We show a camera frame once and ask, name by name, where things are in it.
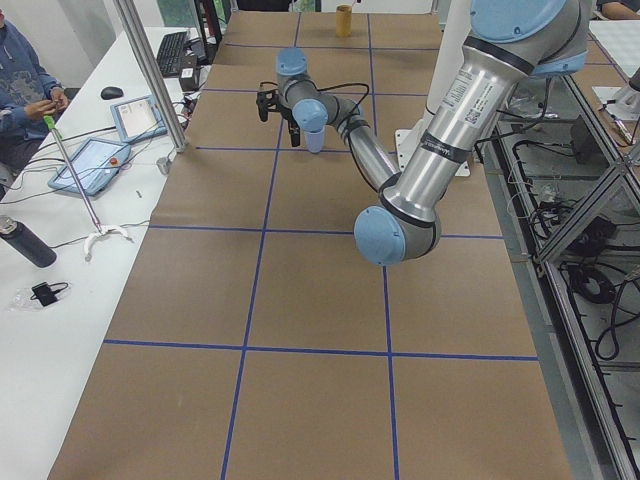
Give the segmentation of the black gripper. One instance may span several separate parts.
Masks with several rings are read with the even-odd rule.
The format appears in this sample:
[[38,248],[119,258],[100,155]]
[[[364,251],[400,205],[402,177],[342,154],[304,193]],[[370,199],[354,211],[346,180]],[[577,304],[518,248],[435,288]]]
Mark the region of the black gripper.
[[281,108],[281,115],[287,122],[287,128],[292,147],[299,147],[301,144],[300,128],[295,120],[292,110],[286,107]]

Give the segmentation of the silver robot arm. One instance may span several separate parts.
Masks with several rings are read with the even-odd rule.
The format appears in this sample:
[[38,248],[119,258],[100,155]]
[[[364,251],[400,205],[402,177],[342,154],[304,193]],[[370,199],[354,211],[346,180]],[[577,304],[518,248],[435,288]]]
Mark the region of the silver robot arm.
[[306,137],[336,129],[378,202],[354,225],[356,246],[389,266],[433,250],[441,235],[436,205],[473,147],[496,123],[516,84],[580,70],[587,56],[589,1],[454,1],[438,60],[451,60],[447,89],[417,128],[405,166],[383,150],[351,100],[320,91],[299,48],[276,58],[277,103]]

